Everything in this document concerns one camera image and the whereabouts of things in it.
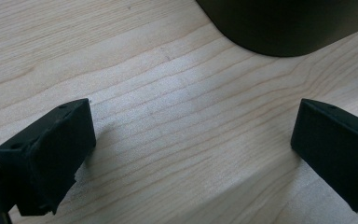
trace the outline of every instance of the wooden table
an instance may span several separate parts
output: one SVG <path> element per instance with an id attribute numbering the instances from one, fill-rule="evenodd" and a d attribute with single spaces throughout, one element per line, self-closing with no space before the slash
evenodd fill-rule
<path id="1" fill-rule="evenodd" d="M 194 0 L 0 1 L 0 144 L 85 97 L 98 143 L 77 183 L 14 223 L 358 223 L 290 148 L 301 98 L 358 116 L 358 33 L 271 58 Z"/>

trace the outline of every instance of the wood grain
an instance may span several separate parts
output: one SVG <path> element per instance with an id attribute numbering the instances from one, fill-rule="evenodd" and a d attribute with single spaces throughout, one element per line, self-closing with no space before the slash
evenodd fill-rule
<path id="1" fill-rule="evenodd" d="M 14 223 L 358 223 L 290 148 L 303 97 L 358 116 L 358 33 L 271 58 L 194 0 L 0 0 L 0 144 L 83 97 L 95 151 L 56 216 Z"/>

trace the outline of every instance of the black object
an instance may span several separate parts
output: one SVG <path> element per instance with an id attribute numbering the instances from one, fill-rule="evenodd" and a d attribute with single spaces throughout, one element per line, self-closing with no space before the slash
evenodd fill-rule
<path id="1" fill-rule="evenodd" d="M 358 31 L 358 0 L 197 0 L 236 44 L 270 56 L 299 56 Z"/>
<path id="2" fill-rule="evenodd" d="M 358 118 L 325 103 L 303 99 L 292 148 L 358 212 Z"/>
<path id="3" fill-rule="evenodd" d="M 95 147 L 88 99 L 60 105 L 0 146 L 0 223 L 16 204 L 22 216 L 43 216 L 75 184 Z"/>

